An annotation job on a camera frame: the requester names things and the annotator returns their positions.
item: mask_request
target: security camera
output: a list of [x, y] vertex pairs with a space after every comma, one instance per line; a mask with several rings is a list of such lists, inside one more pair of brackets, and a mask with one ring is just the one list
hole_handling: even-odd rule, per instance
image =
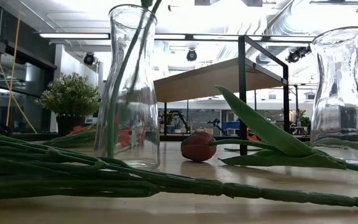
[[84, 63], [86, 65], [94, 65], [98, 59], [94, 56], [94, 52], [88, 52], [86, 53], [84, 57]]
[[197, 60], [197, 53], [195, 49], [190, 49], [189, 52], [187, 53], [187, 61], [189, 62], [194, 62], [195, 60]]

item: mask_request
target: clear glass bottle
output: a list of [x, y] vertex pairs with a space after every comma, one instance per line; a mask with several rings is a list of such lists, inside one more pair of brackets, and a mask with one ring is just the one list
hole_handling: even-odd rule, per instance
[[96, 155], [154, 169], [160, 164], [160, 130], [154, 84], [147, 74], [157, 20], [147, 9], [130, 4], [112, 8], [109, 15], [112, 64], [99, 109]]
[[358, 163], [358, 27], [325, 32], [313, 41], [319, 84], [311, 146]]

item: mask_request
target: shelf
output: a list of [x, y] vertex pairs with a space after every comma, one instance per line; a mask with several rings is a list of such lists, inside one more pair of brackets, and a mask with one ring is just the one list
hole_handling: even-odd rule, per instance
[[[246, 58], [247, 91], [284, 86], [287, 80]], [[220, 95], [215, 85], [239, 92], [238, 58], [154, 81], [158, 102]]]

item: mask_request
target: yellow rope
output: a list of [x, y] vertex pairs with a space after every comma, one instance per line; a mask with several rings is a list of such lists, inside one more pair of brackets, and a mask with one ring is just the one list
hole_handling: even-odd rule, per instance
[[[5, 81], [6, 86], [7, 86], [8, 89], [9, 89], [9, 92], [12, 92], [12, 88], [11, 88], [11, 86], [8, 84], [7, 79], [6, 79], [6, 76], [5, 76], [4, 69], [2, 68], [1, 61], [0, 61], [0, 69], [1, 69], [2, 75], [4, 76], [4, 81]], [[29, 124], [29, 126], [31, 127], [31, 129], [34, 131], [35, 134], [37, 134], [37, 131], [36, 131], [35, 128], [31, 125], [29, 119], [27, 119], [27, 116], [24, 114], [22, 108], [20, 107], [20, 105], [19, 105], [19, 103], [17, 102], [17, 100], [16, 100], [16, 98], [15, 98], [14, 95], [12, 95], [12, 99], [15, 101], [15, 103], [16, 103], [16, 105], [17, 105], [17, 108], [18, 108], [19, 111], [23, 114], [24, 119], [27, 121], [27, 123]]]
[[12, 101], [12, 96], [13, 96], [13, 92], [11, 91], [12, 89], [12, 84], [13, 84], [13, 75], [15, 73], [15, 61], [16, 61], [16, 53], [17, 53], [17, 41], [19, 40], [19, 28], [20, 28], [20, 6], [19, 6], [19, 13], [17, 15], [17, 29], [16, 29], [16, 41], [15, 41], [15, 49], [14, 49], [14, 53], [13, 53], [13, 64], [12, 64], [12, 75], [11, 75], [11, 87], [9, 88], [9, 102], [7, 104], [7, 113], [6, 113], [6, 126], [9, 126], [9, 114], [11, 113], [11, 101]]

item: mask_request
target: table surface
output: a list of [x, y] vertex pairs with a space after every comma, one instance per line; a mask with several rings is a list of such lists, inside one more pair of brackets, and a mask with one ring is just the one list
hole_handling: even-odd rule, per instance
[[[159, 171], [276, 189], [358, 196], [358, 172], [298, 167], [225, 166], [238, 155], [219, 146], [203, 164], [187, 161], [179, 142], [161, 143]], [[0, 200], [0, 223], [358, 223], [358, 208], [264, 199], [157, 194], [150, 198], [40, 197]]]

